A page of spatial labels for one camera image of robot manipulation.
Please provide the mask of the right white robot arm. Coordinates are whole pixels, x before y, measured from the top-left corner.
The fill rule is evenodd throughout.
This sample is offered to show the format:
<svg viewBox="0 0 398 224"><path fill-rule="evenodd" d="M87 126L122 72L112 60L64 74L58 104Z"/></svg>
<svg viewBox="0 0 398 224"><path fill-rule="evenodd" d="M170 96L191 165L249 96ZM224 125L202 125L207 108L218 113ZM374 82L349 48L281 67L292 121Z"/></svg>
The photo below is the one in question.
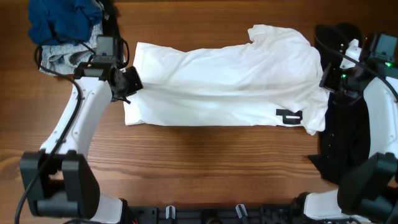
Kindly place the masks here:
<svg viewBox="0 0 398 224"><path fill-rule="evenodd" d="M397 37L315 34L331 92L320 153L310 160L337 189L304 192L281 223L396 223Z"/></svg>

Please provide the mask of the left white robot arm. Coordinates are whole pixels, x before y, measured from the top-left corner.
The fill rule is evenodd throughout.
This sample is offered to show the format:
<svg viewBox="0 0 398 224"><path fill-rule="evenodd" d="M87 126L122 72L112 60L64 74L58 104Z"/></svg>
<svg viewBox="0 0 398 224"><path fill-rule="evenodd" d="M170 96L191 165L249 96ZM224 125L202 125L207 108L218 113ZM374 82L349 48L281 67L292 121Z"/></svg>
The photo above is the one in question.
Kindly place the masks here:
<svg viewBox="0 0 398 224"><path fill-rule="evenodd" d="M124 199L109 197L88 162L88 151L103 111L114 101L143 88L135 67L130 67L129 46L121 37L99 35L97 47L72 76L56 73L73 88L51 135L37 152L23 153L19 161L24 193L14 221L29 206L37 217L67 218L69 223L129 223Z"/></svg>

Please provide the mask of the white shirt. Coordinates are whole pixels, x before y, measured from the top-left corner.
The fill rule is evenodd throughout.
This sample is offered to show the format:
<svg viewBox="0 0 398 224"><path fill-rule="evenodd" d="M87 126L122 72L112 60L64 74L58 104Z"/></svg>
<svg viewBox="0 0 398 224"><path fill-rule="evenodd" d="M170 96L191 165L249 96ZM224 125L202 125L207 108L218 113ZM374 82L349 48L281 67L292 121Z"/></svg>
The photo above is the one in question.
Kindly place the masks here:
<svg viewBox="0 0 398 224"><path fill-rule="evenodd" d="M182 52L139 42L143 89L124 104L126 125L286 126L325 129L320 54L298 31L254 25L249 42Z"/></svg>

